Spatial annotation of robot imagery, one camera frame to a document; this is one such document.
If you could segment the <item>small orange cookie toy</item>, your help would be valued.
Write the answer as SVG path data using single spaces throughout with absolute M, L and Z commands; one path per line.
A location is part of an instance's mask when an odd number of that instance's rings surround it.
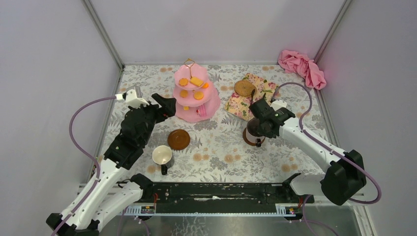
M 201 91 L 196 91 L 194 92 L 193 96 L 196 100 L 202 100 L 204 98 L 204 93 Z

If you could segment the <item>cream mug black handle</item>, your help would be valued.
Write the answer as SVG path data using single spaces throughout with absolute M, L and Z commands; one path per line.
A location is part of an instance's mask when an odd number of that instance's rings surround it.
M 168 170 L 174 165 L 173 151 L 169 146 L 161 145 L 152 152 L 152 160 L 161 167 L 161 174 L 167 175 Z

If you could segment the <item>pink cake slice toy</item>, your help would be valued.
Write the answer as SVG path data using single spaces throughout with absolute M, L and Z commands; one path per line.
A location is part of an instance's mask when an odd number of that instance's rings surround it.
M 196 113 L 198 114 L 199 117 L 204 118 L 207 116 L 207 111 L 205 109 L 204 106 L 200 106 L 199 108 L 196 109 Z

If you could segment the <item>round orange cookie toy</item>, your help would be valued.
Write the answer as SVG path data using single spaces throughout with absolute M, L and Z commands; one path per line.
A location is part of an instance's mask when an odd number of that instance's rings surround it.
M 186 98 L 188 96 L 189 92 L 187 90 L 181 90 L 179 95 L 181 98 Z

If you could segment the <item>orange flower cookie toy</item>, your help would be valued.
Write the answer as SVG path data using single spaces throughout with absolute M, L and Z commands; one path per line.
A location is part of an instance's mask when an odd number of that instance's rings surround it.
M 188 85 L 188 79 L 187 78 L 181 78 L 179 80 L 179 86 L 184 87 L 186 85 Z

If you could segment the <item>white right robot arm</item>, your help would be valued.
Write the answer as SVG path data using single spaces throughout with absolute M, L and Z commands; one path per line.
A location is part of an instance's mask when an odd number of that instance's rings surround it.
M 307 154 L 322 174 L 298 175 L 282 189 L 284 200 L 293 203 L 301 195 L 321 195 L 341 206 L 366 185 L 362 156 L 355 150 L 346 152 L 333 146 L 307 128 L 302 128 L 294 113 L 282 107 L 275 110 L 264 99 L 250 105 L 259 120 L 257 133 L 267 138 L 280 137 Z

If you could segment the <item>mauve mug black handle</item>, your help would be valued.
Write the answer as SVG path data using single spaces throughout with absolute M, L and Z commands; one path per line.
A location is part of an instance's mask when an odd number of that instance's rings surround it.
M 252 135 L 262 136 L 261 134 L 258 133 L 259 126 L 260 126 L 260 121 L 257 118 L 253 118 L 247 123 L 246 128 Z

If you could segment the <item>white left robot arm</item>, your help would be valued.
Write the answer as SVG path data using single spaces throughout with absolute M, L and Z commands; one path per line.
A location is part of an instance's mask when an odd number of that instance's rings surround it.
M 142 174 L 134 175 L 125 187 L 107 201 L 104 200 L 117 180 L 127 173 L 144 153 L 156 124 L 176 114 L 176 99 L 164 98 L 154 93 L 152 104 L 136 97 L 128 100 L 128 93 L 115 94 L 94 100 L 79 108 L 72 116 L 69 134 L 74 145 L 95 164 L 92 177 L 76 199 L 61 213 L 52 213 L 46 223 L 54 236 L 97 236 L 104 226 L 135 200 L 147 202 L 152 197 L 152 182 Z M 73 122 L 86 107 L 107 100 L 124 100 L 128 112 L 121 123 L 119 134 L 114 138 L 101 162 L 87 153 L 75 141 Z

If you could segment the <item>floral rectangular serving tray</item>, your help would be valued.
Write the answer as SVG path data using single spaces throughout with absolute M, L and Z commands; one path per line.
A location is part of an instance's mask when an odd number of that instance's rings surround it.
M 268 104 L 270 104 L 270 100 L 272 99 L 275 89 L 278 87 L 278 84 L 251 73 L 247 73 L 241 80 L 250 81 L 259 93 L 266 93 L 266 102 Z M 249 109 L 249 103 L 250 96 L 240 96 L 235 92 L 235 90 L 233 90 L 233 93 L 226 102 L 224 109 L 238 118 L 249 121 L 254 117 Z

